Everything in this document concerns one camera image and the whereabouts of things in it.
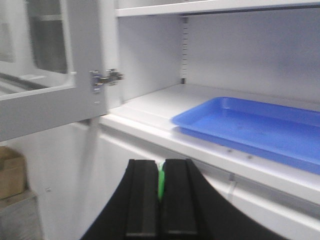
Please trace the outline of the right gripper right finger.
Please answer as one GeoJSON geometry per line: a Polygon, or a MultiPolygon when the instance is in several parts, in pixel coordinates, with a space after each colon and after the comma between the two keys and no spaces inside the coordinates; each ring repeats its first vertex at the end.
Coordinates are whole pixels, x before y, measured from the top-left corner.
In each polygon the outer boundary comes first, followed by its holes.
{"type": "Polygon", "coordinates": [[[282,240],[237,209],[190,159],[166,159],[161,207],[163,240],[282,240]]]}

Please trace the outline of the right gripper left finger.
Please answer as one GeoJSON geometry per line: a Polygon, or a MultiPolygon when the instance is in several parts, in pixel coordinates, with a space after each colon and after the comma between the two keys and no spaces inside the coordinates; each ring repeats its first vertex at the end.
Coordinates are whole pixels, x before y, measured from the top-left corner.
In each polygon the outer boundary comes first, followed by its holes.
{"type": "Polygon", "coordinates": [[[158,168],[153,160],[129,160],[118,187],[82,239],[159,239],[158,168]]]}

